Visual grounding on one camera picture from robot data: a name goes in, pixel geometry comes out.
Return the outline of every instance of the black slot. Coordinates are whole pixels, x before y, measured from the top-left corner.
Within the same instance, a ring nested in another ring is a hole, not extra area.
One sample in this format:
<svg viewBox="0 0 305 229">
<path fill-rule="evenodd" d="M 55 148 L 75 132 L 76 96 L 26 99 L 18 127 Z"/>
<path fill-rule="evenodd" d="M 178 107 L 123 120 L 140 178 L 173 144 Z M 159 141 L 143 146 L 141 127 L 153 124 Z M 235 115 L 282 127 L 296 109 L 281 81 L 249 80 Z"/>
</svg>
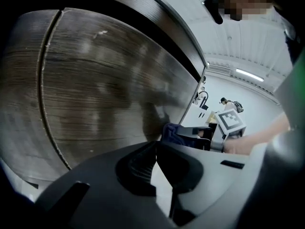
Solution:
<svg viewBox="0 0 305 229">
<path fill-rule="evenodd" d="M 156 187 L 150 184 L 156 163 L 156 146 L 151 142 L 119 160 L 115 172 L 120 184 L 140 196 L 156 196 Z"/>
<path fill-rule="evenodd" d="M 244 164 L 242 164 L 242 163 L 237 163 L 237 162 L 233 162 L 233 161 L 229 161 L 229 160 L 224 160 L 220 164 L 224 165 L 224 166 L 233 167 L 236 169 L 242 169 L 244 167 Z"/>
<path fill-rule="evenodd" d="M 30 184 L 32 187 L 38 189 L 39 188 L 39 185 L 38 184 L 35 184 L 35 183 L 32 183 L 32 182 L 29 182 L 29 181 L 25 181 L 26 183 Z"/>
</svg>

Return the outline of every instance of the human hand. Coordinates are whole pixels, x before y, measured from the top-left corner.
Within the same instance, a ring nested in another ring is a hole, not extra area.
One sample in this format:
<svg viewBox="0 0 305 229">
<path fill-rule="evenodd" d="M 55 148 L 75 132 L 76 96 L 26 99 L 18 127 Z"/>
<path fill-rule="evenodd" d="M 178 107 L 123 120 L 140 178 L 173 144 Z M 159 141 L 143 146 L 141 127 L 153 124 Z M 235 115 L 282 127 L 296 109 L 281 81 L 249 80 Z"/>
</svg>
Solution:
<svg viewBox="0 0 305 229">
<path fill-rule="evenodd" d="M 224 143 L 224 152 L 228 154 L 250 155 L 252 148 L 257 143 L 251 136 L 238 139 L 227 139 Z"/>
</svg>

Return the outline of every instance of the human arm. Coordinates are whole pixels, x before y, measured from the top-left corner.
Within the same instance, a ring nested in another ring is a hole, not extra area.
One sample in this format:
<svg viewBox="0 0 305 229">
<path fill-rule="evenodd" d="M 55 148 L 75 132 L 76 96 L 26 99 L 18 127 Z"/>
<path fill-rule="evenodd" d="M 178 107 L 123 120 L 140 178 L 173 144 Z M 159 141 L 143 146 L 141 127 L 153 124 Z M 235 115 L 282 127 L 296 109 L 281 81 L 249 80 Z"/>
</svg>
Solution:
<svg viewBox="0 0 305 229">
<path fill-rule="evenodd" d="M 285 113 L 281 113 L 270 126 L 263 131 L 246 135 L 238 139 L 228 139 L 224 143 L 224 152 L 229 154 L 249 155 L 252 148 L 260 143 L 268 143 L 277 134 L 288 131 L 289 122 Z"/>
</svg>

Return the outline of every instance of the wood grain surface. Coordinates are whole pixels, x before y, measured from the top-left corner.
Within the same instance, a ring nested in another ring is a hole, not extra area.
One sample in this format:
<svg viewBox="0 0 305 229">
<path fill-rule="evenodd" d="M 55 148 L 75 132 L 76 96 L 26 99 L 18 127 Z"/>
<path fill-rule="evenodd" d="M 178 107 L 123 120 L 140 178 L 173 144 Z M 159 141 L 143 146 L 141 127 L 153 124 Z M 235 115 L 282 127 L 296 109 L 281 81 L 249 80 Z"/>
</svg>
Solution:
<svg viewBox="0 0 305 229">
<path fill-rule="evenodd" d="M 164 31 L 188 57 L 200 76 L 206 63 L 202 49 L 181 16 L 164 0 L 115 0 L 136 10 Z"/>
<path fill-rule="evenodd" d="M 182 118 L 198 83 L 134 28 L 65 9 L 46 51 L 42 96 L 51 134 L 71 167 L 117 148 L 157 140 Z"/>
<path fill-rule="evenodd" d="M 38 82 L 41 52 L 57 10 L 22 15 L 0 66 L 0 155 L 25 180 L 54 181 L 68 171 L 42 122 Z"/>
</svg>

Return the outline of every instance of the white wall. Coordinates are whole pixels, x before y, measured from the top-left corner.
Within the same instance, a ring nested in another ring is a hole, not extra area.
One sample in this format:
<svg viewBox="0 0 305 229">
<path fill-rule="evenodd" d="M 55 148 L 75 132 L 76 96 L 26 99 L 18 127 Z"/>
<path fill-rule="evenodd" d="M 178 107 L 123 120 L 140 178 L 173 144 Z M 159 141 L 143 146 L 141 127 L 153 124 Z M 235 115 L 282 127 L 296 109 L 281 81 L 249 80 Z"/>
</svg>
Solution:
<svg viewBox="0 0 305 229">
<path fill-rule="evenodd" d="M 245 135 L 264 129 L 283 111 L 271 100 L 225 79 L 206 75 L 204 86 L 209 94 L 206 103 L 209 110 L 224 110 L 224 105 L 219 104 L 222 97 L 243 105 L 244 112 L 240 116 L 247 124 Z"/>
</svg>

